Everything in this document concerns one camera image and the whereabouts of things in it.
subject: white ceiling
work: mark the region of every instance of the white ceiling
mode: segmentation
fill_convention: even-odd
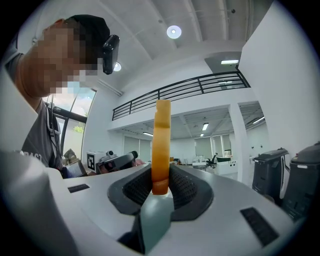
[[[272,0],[51,0],[44,9],[37,31],[58,18],[90,14],[105,19],[111,34],[120,37],[118,61],[122,69],[98,78],[121,90],[159,57],[204,41],[249,39]],[[177,25],[182,34],[167,36]]]
[[[240,105],[241,114],[247,129],[263,124],[254,121],[263,117],[260,104],[256,102]],[[206,130],[202,131],[203,124],[209,123]],[[143,135],[143,132],[153,134],[154,121],[140,123],[117,130],[119,133],[128,135]],[[229,134],[233,132],[233,125],[228,108],[218,108],[190,114],[181,114],[171,118],[171,139],[199,138],[200,134],[204,137]]]

